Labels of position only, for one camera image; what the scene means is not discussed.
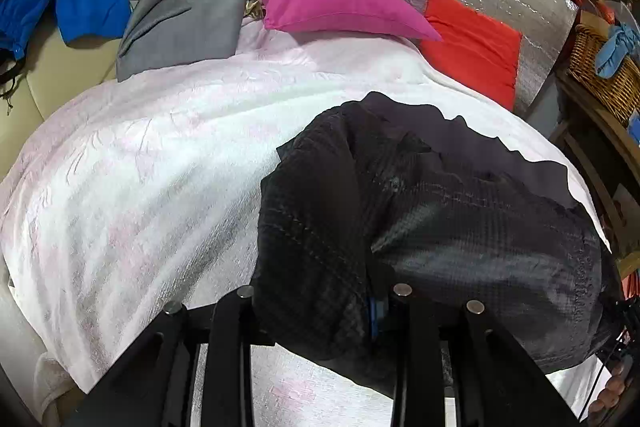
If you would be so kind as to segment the person's right hand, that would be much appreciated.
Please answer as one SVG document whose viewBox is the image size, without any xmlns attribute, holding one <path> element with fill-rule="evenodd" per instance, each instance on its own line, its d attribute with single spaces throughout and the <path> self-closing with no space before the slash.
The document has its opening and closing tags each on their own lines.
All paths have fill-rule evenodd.
<svg viewBox="0 0 640 427">
<path fill-rule="evenodd" d="M 627 364 L 625 362 L 620 362 L 619 365 L 614 367 L 612 376 L 606 382 L 604 389 L 588 407 L 588 419 L 590 421 L 595 421 L 599 415 L 611 410 L 620 402 L 620 396 L 626 388 L 626 375 Z"/>
</svg>

